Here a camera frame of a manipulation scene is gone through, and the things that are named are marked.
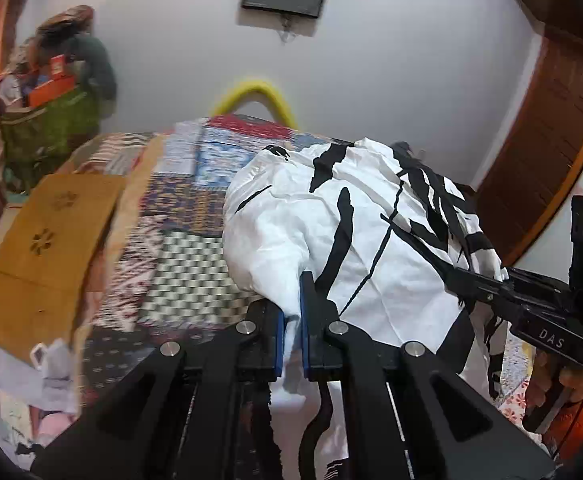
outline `checkered fabric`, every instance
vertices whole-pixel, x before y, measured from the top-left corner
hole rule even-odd
[[[222,258],[222,238],[167,231],[151,288],[139,311],[145,325],[231,324],[258,298],[238,289]]]

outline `door frame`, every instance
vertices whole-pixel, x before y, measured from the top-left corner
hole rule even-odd
[[[574,36],[569,34],[569,37],[572,41],[577,40]],[[525,94],[525,98],[523,101],[523,105],[521,106],[520,111],[516,117],[516,120],[511,127],[510,133],[503,143],[503,146],[496,157],[492,167],[489,169],[487,176],[483,179],[482,183],[478,187],[478,191],[476,192],[476,199],[480,195],[481,191],[487,188],[489,182],[494,178],[494,175],[497,173],[498,168],[501,164],[505,161],[505,150],[507,149],[508,145],[513,139],[513,133],[517,130],[520,122],[524,120],[527,110],[529,106],[531,106],[531,99],[529,97],[535,92],[536,88],[540,84],[540,73],[542,71],[542,65],[545,61],[545,57],[547,56],[549,42],[547,37],[545,36],[542,40],[542,46],[540,47],[540,54],[539,58],[536,62],[536,68],[534,69],[534,73],[531,77],[531,81],[529,83],[529,88],[527,88],[527,92]],[[502,254],[501,257],[503,259],[503,264],[505,266],[512,266],[516,261],[523,256],[523,254],[527,251],[527,249],[536,241],[536,238],[540,236],[540,234],[545,230],[545,227],[549,225],[552,218],[558,212],[560,207],[563,205],[563,202],[569,196],[572,188],[574,187],[578,177],[583,171],[583,143],[578,150],[578,153],[574,159],[573,164],[569,168],[567,172],[567,176],[565,177],[563,183],[561,184],[560,188],[556,193],[553,195],[552,199],[547,204],[545,211],[540,215],[538,220],[531,226],[531,228],[527,231],[524,235],[523,239],[518,242],[513,249],[511,249],[507,254]]]

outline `white wall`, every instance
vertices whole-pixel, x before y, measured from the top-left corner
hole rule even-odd
[[[478,190],[478,187],[487,176],[487,173],[491,169],[492,164],[495,162],[496,157],[500,153],[505,140],[507,140],[516,118],[518,118],[518,112],[520,111],[521,106],[523,106],[523,101],[527,96],[527,89],[529,88],[531,78],[533,76],[534,70],[536,69],[536,63],[540,55],[540,49],[542,48],[542,38],[545,24],[542,22],[536,22],[534,17],[531,17],[531,19],[534,20],[533,23],[537,33],[534,34],[529,44],[529,54],[527,55],[527,61],[523,66],[523,71],[518,79],[516,89],[511,96],[507,113],[505,113],[505,116],[500,123],[500,127],[498,127],[498,130],[495,133],[491,147],[489,147],[487,154],[483,158],[482,163],[478,167],[478,171],[476,171],[471,181],[471,187],[476,190]]]
[[[535,62],[516,0],[326,0],[283,45],[276,15],[240,0],[28,0],[18,40],[69,6],[95,8],[120,85],[104,130],[161,130],[206,115],[244,78],[265,78],[302,128],[407,140],[469,183]]]
[[[517,267],[569,281],[572,255],[571,197],[574,193],[583,194],[583,172],[551,223],[516,263]]]

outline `yellow foam tube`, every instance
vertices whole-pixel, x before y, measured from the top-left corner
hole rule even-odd
[[[278,92],[271,84],[267,83],[267,81],[261,80],[250,80],[240,83],[224,96],[215,108],[213,108],[211,116],[213,117],[230,113],[239,102],[245,98],[245,96],[252,93],[262,94],[269,100],[273,107],[272,111],[281,124],[292,130],[298,129],[298,124],[291,112],[291,108],[289,108],[289,105],[280,92]]]

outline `wooden door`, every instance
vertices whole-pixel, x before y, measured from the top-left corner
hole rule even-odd
[[[550,30],[518,118],[476,193],[481,227],[505,265],[551,220],[582,167],[583,42]]]

